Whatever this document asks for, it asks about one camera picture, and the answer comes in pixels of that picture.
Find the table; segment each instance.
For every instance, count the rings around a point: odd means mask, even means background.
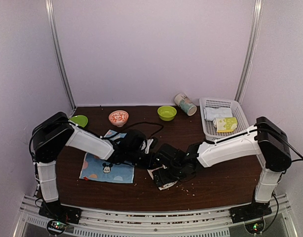
[[[159,122],[164,129],[156,134],[159,139],[155,150],[168,143],[181,150],[202,141],[204,133],[200,111],[189,117],[177,108],[173,121],[164,122],[157,114],[158,107],[80,107],[75,115],[89,118],[87,129],[104,135],[109,129],[121,131],[110,124],[108,116],[115,110],[126,110],[126,125],[140,121]],[[147,136],[157,126],[141,124],[135,127]],[[202,168],[197,176],[168,190],[160,191],[146,170],[135,169],[133,184],[114,184],[79,179],[85,152],[65,147],[60,153],[56,172],[57,185],[63,204],[119,211],[176,211],[195,210],[241,204],[252,200],[259,180],[261,166],[256,156],[237,158]]]

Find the metal frame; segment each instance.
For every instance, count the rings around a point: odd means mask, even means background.
[[[236,96],[235,96],[235,100],[238,101],[240,104],[242,103],[243,96],[245,94],[245,90],[246,90],[246,86],[247,86],[247,82],[248,82],[250,72],[252,69],[252,57],[253,57],[254,50],[257,45],[257,38],[259,35],[259,30],[260,30],[262,7],[263,7],[263,0],[256,0],[245,63],[244,63],[244,67],[241,72],[241,77],[240,77],[238,89],[237,89]]]
[[[76,108],[76,104],[74,102],[74,98],[72,95],[71,88],[68,83],[67,75],[66,75],[66,70],[63,62],[63,56],[61,53],[61,49],[59,46],[59,40],[58,40],[58,35],[57,35],[57,30],[56,30],[56,23],[55,23],[55,16],[54,16],[54,10],[53,10],[53,1],[52,0],[45,0],[46,4],[46,12],[49,20],[49,24],[51,27],[51,32],[52,32],[52,37],[53,37],[53,43],[55,47],[55,53],[56,53],[56,59],[57,59],[57,64],[58,68],[61,74],[62,82],[64,85],[64,89],[66,92],[66,95],[69,100],[69,104],[71,106],[71,109],[74,110]]]
[[[13,237],[22,236],[26,223],[46,227],[48,219],[38,215],[39,208],[35,205],[36,199],[36,197],[24,197]],[[278,196],[278,201],[279,213],[282,213],[284,217],[283,221],[289,236],[297,237],[293,224],[293,213],[286,195]],[[243,225],[243,222],[232,223],[229,209],[234,206],[172,212],[126,212],[81,207],[82,213],[79,224],[71,224],[66,231],[67,234],[79,237],[195,237],[204,233],[223,231],[227,233],[230,227]],[[277,206],[273,199],[270,206],[273,211],[270,216],[274,216]]]

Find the yellow and white packet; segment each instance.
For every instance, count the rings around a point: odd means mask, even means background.
[[[237,119],[232,118],[215,118],[213,120],[216,132],[234,132],[237,128]]]

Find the patterned bowl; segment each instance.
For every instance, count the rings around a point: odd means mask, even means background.
[[[109,115],[109,120],[113,125],[122,127],[128,120],[128,112],[124,110],[116,110]]]

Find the white plastic basket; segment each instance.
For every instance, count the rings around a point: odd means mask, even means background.
[[[212,121],[206,121],[204,119],[204,111],[205,107],[211,108],[231,108],[232,115],[237,119],[237,128],[234,132],[216,132],[216,128],[213,125]],[[201,109],[201,118],[202,118],[202,126],[205,137],[207,140],[215,140],[217,138],[222,138],[226,136],[233,135],[242,130],[245,130],[249,127],[248,121],[244,112],[241,109],[240,104],[234,100],[227,99],[216,99],[216,98],[200,98],[200,109]]]

